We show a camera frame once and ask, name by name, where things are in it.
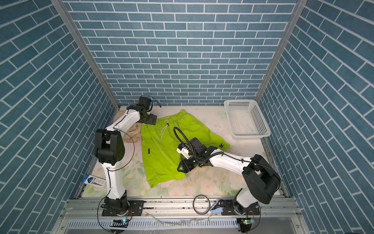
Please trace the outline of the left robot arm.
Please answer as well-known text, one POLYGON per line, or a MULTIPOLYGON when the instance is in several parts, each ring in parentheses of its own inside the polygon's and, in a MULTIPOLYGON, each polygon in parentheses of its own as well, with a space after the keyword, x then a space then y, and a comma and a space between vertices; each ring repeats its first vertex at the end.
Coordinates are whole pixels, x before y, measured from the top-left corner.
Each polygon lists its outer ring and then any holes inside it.
POLYGON ((123 136, 135 123, 155 125, 157 116, 151 114, 153 100, 149 95, 141 95, 135 105, 113 124, 104 129, 97 129, 94 138, 94 155, 104 169, 108 186, 105 205, 125 212, 128 209, 126 189, 121 179, 121 161, 125 155, 123 136))

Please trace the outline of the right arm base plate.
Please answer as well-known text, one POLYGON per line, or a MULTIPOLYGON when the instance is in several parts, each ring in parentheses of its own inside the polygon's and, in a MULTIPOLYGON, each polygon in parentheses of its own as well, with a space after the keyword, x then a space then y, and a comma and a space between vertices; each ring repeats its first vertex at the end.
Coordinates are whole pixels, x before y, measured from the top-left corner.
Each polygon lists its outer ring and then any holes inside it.
POLYGON ((236 200, 220 199, 218 205, 223 208, 222 215, 259 215, 260 207, 258 203, 253 203, 249 207, 245 208, 241 206, 236 200))

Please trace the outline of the white plastic basket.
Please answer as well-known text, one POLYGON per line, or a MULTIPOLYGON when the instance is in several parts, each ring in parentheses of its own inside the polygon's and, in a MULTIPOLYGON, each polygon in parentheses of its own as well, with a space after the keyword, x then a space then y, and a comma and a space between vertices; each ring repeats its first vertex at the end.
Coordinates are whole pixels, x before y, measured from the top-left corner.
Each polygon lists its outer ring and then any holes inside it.
POLYGON ((261 139, 271 135, 270 127, 255 100, 224 101, 232 137, 237 140, 261 139))

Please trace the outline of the lime green shorts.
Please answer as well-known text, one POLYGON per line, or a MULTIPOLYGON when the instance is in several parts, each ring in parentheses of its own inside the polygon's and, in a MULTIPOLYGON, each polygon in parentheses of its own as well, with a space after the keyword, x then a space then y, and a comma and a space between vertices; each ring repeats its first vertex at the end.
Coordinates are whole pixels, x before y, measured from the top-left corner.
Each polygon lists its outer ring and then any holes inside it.
POLYGON ((156 120, 155 125, 142 124, 142 159, 147 181, 151 188, 170 180, 181 180, 185 174, 178 172, 181 161, 177 147, 180 141, 173 128, 178 127, 191 140, 196 137, 206 147, 214 146, 226 151, 230 144, 211 132, 201 121, 185 110, 156 120))

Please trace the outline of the beige shorts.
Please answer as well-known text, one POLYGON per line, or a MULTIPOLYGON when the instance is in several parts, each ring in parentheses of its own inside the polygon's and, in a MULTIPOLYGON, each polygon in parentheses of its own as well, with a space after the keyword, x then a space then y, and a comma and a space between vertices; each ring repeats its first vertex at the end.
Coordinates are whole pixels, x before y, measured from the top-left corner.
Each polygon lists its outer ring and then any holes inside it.
MULTIPOLYGON (((114 118, 113 122, 117 121, 126 111, 118 111, 114 118)), ((141 123, 135 123, 131 126, 131 128, 127 131, 129 135, 124 134, 123 136, 123 141, 124 143, 132 143, 132 140, 136 142, 141 142, 142 141, 142 136, 141 136, 141 123)))

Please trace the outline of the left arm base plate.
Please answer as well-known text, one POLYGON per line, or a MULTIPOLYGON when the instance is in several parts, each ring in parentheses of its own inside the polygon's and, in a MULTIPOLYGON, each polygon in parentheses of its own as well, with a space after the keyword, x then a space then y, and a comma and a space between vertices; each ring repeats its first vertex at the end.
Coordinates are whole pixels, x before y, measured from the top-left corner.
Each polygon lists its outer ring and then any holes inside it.
POLYGON ((144 203, 144 200, 130 200, 120 208, 107 204, 101 204, 100 207, 103 209, 102 216, 131 217, 142 215, 144 203))

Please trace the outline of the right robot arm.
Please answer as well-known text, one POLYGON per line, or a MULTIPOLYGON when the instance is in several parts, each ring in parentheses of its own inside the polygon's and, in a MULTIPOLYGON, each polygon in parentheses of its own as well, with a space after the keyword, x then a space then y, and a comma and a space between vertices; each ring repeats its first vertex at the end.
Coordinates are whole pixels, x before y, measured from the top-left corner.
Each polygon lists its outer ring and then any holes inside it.
POLYGON ((281 183, 278 173, 257 154, 251 158, 236 156, 224 152, 221 147, 205 147, 197 138, 180 143, 177 152, 183 156, 178 172, 187 174, 196 167, 211 166, 241 175, 246 187, 234 199, 241 208, 256 202, 269 204, 281 183))

